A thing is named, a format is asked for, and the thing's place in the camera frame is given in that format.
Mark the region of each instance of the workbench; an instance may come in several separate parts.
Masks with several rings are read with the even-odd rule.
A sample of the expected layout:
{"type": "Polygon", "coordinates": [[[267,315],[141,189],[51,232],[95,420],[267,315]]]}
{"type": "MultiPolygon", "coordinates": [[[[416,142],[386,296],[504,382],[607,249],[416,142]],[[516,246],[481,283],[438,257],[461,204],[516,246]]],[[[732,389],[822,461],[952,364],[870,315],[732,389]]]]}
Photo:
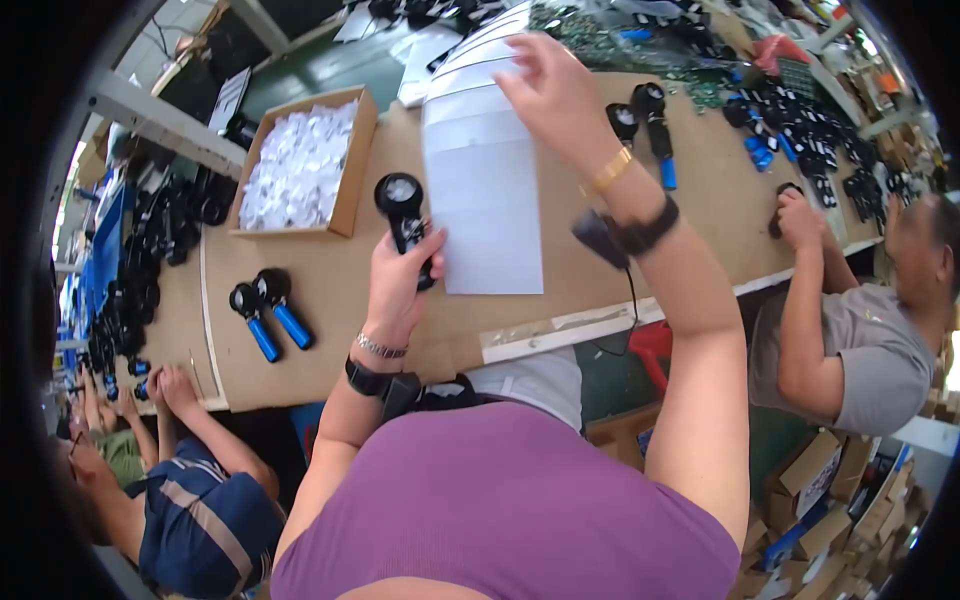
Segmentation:
{"type": "MultiPolygon", "coordinates": [[[[737,44],[738,50],[743,45],[737,44]]],[[[594,77],[605,104],[628,102],[636,85],[659,81],[626,73],[594,77]]],[[[731,128],[719,110],[698,114],[682,89],[668,96],[666,118],[678,181],[672,196],[723,264],[734,292],[789,278],[793,253],[785,242],[770,238],[767,224],[776,188],[800,182],[799,170],[778,154],[767,173],[758,173],[744,150],[743,132],[731,128]]],[[[569,230],[599,201],[584,197],[581,182],[552,152],[537,148],[536,155],[544,294],[448,296],[442,284],[427,292],[427,309],[407,361],[407,369],[424,381],[451,379],[456,371],[584,342],[633,323],[626,277],[581,246],[569,230]]],[[[635,156],[655,176],[659,173],[643,130],[635,156]]],[[[835,182],[852,173],[842,156],[838,163],[835,182]]],[[[380,116],[351,239],[297,235],[253,242],[229,235],[226,228],[204,228],[201,245],[189,260],[161,272],[162,299],[141,355],[155,365],[184,367],[209,410],[246,411],[326,398],[364,322],[370,255],[387,229],[374,208],[372,188],[395,171],[423,180],[420,112],[399,103],[380,116]],[[264,359],[243,319],[228,306],[236,283],[250,281],[265,267],[289,271],[291,303],[318,338],[312,349],[300,351],[268,317],[285,353],[275,364],[264,359]]],[[[839,205],[828,211],[828,221],[849,254],[880,238],[873,221],[859,222],[840,187],[839,205]]],[[[663,318],[639,274],[636,296],[642,323],[663,318]]],[[[120,383],[130,384],[123,362],[118,359],[120,383]]]]}

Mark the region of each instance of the gray t-shirt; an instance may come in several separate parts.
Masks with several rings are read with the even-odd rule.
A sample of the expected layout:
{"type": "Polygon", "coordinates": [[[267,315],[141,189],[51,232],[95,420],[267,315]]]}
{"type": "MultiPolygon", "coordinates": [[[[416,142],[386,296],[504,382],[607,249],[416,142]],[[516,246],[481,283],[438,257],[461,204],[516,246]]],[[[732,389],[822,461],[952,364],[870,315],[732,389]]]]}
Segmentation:
{"type": "Polygon", "coordinates": [[[780,317],[786,294],[756,317],[750,349],[750,401],[808,420],[869,435],[893,433],[920,412],[935,359],[894,289],[865,284],[823,295],[824,351],[843,360],[843,407],[836,423],[798,409],[777,391],[780,317]]]}

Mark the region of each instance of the red stool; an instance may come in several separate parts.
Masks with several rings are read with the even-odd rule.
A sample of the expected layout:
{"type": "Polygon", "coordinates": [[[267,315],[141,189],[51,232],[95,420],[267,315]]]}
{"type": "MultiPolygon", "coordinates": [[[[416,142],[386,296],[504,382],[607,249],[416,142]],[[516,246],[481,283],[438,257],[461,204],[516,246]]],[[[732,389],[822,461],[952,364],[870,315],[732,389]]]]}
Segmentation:
{"type": "Polygon", "coordinates": [[[643,368],[647,370],[650,379],[657,387],[658,399],[663,400],[667,379],[660,365],[660,359],[670,358],[670,352],[673,350],[673,329],[667,325],[666,321],[646,324],[631,334],[627,348],[640,357],[643,368]]]}

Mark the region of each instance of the purple shirt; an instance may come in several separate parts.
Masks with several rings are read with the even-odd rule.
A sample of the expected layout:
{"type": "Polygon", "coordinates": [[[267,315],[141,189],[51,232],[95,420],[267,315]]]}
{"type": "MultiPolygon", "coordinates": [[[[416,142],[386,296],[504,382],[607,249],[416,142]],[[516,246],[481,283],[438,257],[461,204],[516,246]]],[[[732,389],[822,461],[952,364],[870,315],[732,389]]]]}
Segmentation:
{"type": "Polygon", "coordinates": [[[497,402],[414,413],[364,444],[287,549],[275,600],[421,577],[490,598],[724,598],[719,522],[553,417],[497,402]]]}

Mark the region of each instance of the red plastic bag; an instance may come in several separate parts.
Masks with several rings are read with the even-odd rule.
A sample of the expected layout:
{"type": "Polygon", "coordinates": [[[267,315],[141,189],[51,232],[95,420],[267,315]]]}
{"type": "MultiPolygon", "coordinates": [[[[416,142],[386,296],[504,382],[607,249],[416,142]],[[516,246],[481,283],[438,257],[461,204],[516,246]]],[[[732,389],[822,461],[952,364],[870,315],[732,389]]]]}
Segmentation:
{"type": "Polygon", "coordinates": [[[806,52],[797,45],[797,42],[790,39],[787,34],[776,34],[754,42],[754,52],[756,59],[754,64],[767,74],[774,77],[780,76],[780,66],[777,64],[777,57],[785,57],[792,60],[802,60],[810,63],[810,58],[806,52]]]}

